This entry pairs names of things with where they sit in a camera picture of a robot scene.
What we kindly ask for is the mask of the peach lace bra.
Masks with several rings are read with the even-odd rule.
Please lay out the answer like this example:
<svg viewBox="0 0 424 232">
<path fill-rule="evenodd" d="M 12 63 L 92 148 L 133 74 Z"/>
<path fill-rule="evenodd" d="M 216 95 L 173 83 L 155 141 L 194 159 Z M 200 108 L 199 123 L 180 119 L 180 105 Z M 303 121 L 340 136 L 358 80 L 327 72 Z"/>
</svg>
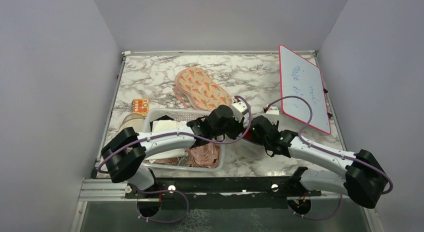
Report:
<svg viewBox="0 0 424 232">
<path fill-rule="evenodd" d="M 150 164 L 214 169 L 221 159 L 221 146 L 206 144 L 188 149 L 174 149 L 151 156 Z"/>
</svg>

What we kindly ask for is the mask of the red bra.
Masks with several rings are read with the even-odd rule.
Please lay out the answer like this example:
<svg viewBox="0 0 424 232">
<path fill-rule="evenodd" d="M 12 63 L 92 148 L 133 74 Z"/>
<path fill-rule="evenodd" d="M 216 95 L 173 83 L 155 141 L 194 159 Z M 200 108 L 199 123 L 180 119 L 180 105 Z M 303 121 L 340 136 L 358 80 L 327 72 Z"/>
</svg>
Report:
<svg viewBox="0 0 424 232">
<path fill-rule="evenodd" d="M 257 143 L 257 136 L 256 136 L 256 133 L 255 133 L 255 129 L 250 127 L 248 129 L 247 134 L 243 137 L 243 139 L 246 140 L 246 141 L 249 141 L 250 143 L 256 144 Z"/>
</svg>

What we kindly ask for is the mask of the white mesh laundry bag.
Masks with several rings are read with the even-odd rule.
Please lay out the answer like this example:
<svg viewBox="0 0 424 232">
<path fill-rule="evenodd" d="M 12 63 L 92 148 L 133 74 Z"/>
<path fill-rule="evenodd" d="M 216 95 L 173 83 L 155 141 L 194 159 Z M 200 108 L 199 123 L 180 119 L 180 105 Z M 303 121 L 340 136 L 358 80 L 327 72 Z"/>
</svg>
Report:
<svg viewBox="0 0 424 232">
<path fill-rule="evenodd" d="M 248 160 L 260 160 L 266 155 L 265 147 L 261 144 L 241 139 L 237 142 L 240 154 Z"/>
</svg>

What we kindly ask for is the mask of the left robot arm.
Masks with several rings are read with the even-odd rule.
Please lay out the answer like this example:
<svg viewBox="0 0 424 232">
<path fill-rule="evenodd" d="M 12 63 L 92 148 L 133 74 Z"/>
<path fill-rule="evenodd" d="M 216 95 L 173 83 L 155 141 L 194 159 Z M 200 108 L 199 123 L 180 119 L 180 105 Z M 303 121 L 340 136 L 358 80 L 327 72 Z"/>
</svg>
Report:
<svg viewBox="0 0 424 232">
<path fill-rule="evenodd" d="M 235 143 L 249 130 L 244 122 L 251 121 L 250 106 L 238 102 L 220 105 L 208 115 L 170 130 L 142 133 L 133 127 L 124 128 L 101 149 L 103 161 L 98 172 L 108 174 L 112 183 L 129 182 L 137 186 L 138 191 L 149 198 L 157 192 L 157 183 L 154 174 L 142 165 L 145 159 L 175 149 L 226 144 L 219 141 L 219 137 L 228 138 L 229 144 Z"/>
</svg>

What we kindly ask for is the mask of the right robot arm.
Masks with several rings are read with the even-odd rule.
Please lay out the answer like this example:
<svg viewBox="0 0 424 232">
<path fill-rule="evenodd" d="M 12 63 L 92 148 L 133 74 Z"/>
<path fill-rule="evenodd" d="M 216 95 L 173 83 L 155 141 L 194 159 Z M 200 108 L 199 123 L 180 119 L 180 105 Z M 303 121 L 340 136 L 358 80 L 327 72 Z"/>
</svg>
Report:
<svg viewBox="0 0 424 232">
<path fill-rule="evenodd" d="M 291 130 L 278 130 L 266 117 L 252 120 L 251 137 L 264 146 L 268 156 L 282 155 L 308 161 L 323 171 L 301 169 L 288 182 L 289 191 L 300 196 L 306 191 L 328 191 L 350 197 L 358 205 L 374 209 L 389 180 L 374 155 L 337 150 L 300 137 Z"/>
</svg>

